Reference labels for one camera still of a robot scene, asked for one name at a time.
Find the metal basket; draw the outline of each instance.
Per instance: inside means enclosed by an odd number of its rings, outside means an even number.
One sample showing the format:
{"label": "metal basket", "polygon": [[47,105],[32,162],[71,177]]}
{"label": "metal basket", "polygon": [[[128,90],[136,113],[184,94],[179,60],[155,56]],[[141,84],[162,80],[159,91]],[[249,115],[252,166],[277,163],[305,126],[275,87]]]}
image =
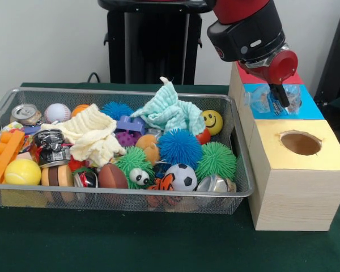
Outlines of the metal basket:
{"label": "metal basket", "polygon": [[[64,103],[73,109],[79,104],[95,103],[99,108],[110,101],[126,103],[137,109],[155,93],[130,91],[68,90],[19,88],[0,101],[0,129],[9,123],[13,107],[30,103],[44,112],[53,103]],[[181,100],[190,101],[201,110],[213,109],[224,119],[220,134],[212,141],[220,141],[237,156],[234,182],[236,193],[168,192],[153,190],[77,188],[57,186],[22,186],[0,184],[0,206],[47,207],[57,209],[99,209],[119,211],[167,211],[180,213],[233,214],[244,197],[253,192],[254,177],[247,147],[234,100],[224,95],[192,95],[180,93]],[[164,205],[154,209],[149,198]]]}

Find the yellow smiley ball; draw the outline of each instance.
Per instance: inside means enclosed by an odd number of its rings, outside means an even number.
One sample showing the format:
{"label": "yellow smiley ball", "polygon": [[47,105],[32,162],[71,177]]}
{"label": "yellow smiley ball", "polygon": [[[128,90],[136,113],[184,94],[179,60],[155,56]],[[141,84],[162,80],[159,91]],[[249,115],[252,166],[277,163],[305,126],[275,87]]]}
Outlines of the yellow smiley ball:
{"label": "yellow smiley ball", "polygon": [[16,159],[5,169],[5,183],[15,185],[38,185],[40,167],[32,160]]}
{"label": "yellow smiley ball", "polygon": [[204,122],[208,128],[210,135],[217,135],[223,128],[223,118],[215,110],[205,110],[202,112]]}

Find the towel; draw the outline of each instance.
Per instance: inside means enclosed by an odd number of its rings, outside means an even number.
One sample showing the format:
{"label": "towel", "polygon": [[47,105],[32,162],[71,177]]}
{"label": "towel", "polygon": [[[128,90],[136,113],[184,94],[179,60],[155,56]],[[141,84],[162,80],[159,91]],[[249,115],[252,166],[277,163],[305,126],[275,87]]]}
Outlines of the towel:
{"label": "towel", "polygon": [[187,129],[194,136],[203,133],[205,122],[202,111],[191,102],[181,101],[175,88],[166,78],[160,78],[164,86],[146,105],[134,112],[131,117],[141,117],[150,127],[162,129]]}
{"label": "towel", "polygon": [[102,167],[115,154],[126,153],[113,134],[116,121],[101,113],[95,104],[64,123],[42,124],[41,130],[45,129],[60,129],[66,141],[73,144],[71,155],[80,162],[91,159],[98,167]]}

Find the spiky ball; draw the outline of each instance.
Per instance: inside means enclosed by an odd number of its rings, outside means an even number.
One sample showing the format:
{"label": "spiky ball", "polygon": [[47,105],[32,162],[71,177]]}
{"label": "spiky ball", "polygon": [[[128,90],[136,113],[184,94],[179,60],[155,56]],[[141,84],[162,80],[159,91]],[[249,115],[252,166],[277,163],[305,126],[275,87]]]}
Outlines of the spiky ball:
{"label": "spiky ball", "polygon": [[122,115],[130,116],[134,111],[126,104],[110,102],[103,106],[101,112],[119,121]]}
{"label": "spiky ball", "polygon": [[[125,174],[129,184],[129,189],[145,189],[154,183],[155,173],[152,170],[151,163],[147,161],[146,154],[141,148],[133,146],[128,147],[126,149],[126,155],[119,158],[119,160],[116,162],[116,166],[118,166],[119,169]],[[144,170],[148,173],[150,177],[149,184],[140,186],[131,181],[130,172],[134,168],[140,168],[141,170]]]}
{"label": "spiky ball", "polygon": [[186,164],[197,169],[202,158],[202,147],[198,139],[187,130],[173,129],[166,132],[160,137],[158,148],[161,160],[168,163],[167,168],[175,164]]}
{"label": "spiky ball", "polygon": [[211,142],[202,146],[203,157],[196,170],[198,181],[217,174],[222,178],[234,179],[237,158],[227,146],[219,142]]}

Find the soccer ball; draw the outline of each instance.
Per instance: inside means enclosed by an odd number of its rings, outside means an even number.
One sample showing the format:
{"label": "soccer ball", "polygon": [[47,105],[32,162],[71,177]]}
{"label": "soccer ball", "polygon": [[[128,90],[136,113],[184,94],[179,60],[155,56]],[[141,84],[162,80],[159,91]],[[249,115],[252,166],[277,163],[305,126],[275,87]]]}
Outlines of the soccer ball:
{"label": "soccer ball", "polygon": [[172,174],[172,186],[174,191],[193,191],[198,185],[198,179],[194,170],[185,164],[175,164],[165,173],[165,176]]}

